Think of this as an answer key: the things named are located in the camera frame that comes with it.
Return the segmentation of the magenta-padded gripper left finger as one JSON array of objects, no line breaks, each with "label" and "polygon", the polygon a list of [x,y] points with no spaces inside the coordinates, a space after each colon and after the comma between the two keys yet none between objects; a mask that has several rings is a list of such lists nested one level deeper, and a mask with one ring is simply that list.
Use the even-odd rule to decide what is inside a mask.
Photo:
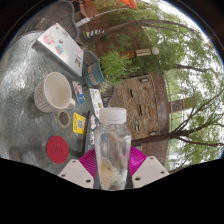
[{"label": "magenta-padded gripper left finger", "polygon": [[95,150],[91,149],[80,159],[71,159],[59,177],[84,188],[92,189],[97,172]]}]

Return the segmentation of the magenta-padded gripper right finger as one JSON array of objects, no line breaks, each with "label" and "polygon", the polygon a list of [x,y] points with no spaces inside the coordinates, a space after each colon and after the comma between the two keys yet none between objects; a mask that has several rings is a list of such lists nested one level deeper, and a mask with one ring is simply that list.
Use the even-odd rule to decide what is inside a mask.
[{"label": "magenta-padded gripper right finger", "polygon": [[134,147],[130,150],[129,173],[134,188],[143,187],[169,175],[155,156],[147,157]]}]

